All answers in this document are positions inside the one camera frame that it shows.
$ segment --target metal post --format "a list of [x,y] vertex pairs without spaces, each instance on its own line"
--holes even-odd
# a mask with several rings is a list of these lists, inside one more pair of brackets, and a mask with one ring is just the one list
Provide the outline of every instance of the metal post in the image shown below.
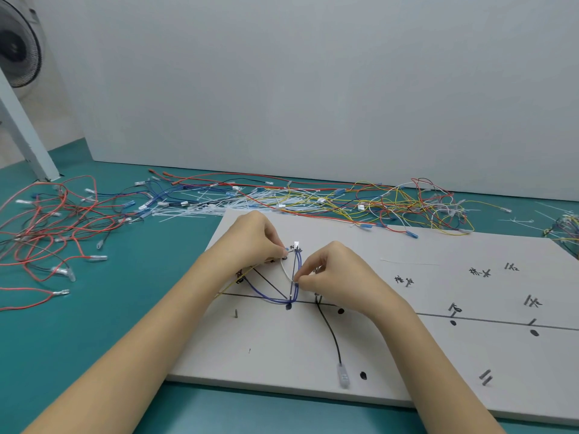
[[58,169],[38,138],[33,124],[30,123],[2,70],[0,70],[0,120],[39,180],[54,181],[60,178]]

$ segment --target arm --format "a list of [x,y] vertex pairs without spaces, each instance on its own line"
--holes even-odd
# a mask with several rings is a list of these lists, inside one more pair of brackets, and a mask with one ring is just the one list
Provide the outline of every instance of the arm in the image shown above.
[[295,280],[374,322],[429,434],[504,434],[412,307],[351,249],[332,242],[304,262]]
[[128,434],[163,383],[218,290],[240,268],[286,255],[267,218],[237,218],[218,242],[24,434]]

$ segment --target forearm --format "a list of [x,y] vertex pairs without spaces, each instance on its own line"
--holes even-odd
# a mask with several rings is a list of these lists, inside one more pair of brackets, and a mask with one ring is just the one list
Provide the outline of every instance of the forearm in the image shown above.
[[388,288],[373,314],[429,434],[504,434],[412,307]]
[[215,250],[201,255],[163,299],[25,434],[133,432],[208,305],[235,270]]

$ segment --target white board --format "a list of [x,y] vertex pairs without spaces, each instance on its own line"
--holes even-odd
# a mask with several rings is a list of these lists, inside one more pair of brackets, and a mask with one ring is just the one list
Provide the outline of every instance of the white board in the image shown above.
[[579,200],[579,0],[34,1],[95,160]]
[[[242,213],[227,211],[210,245]],[[285,244],[299,241],[304,259],[332,240],[364,258],[409,301],[496,416],[579,423],[579,264],[551,240],[484,233],[450,237],[425,228],[414,229],[419,238],[413,239],[383,228],[366,231],[330,220],[267,216]],[[291,255],[285,263],[291,271]],[[511,263],[518,271],[509,269]],[[265,264],[259,271],[287,295],[290,284],[279,265]],[[484,277],[487,270],[490,276]],[[397,284],[398,276],[414,283]],[[256,288],[281,299],[257,274],[248,277]],[[228,294],[209,307],[169,380],[411,405],[384,340],[363,315],[322,306],[349,372],[350,388],[343,389],[334,341],[313,294],[300,291],[290,310],[258,298],[246,282],[234,284]],[[528,295],[541,305],[525,306]],[[462,309],[452,317],[456,325],[449,317],[452,303]],[[487,369],[493,379],[483,386],[479,376]]]

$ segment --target black fan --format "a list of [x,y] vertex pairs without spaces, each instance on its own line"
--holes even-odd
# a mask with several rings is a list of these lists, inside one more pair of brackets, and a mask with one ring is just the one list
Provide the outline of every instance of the black fan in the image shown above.
[[38,34],[15,2],[0,0],[0,69],[19,97],[28,92],[42,68]]

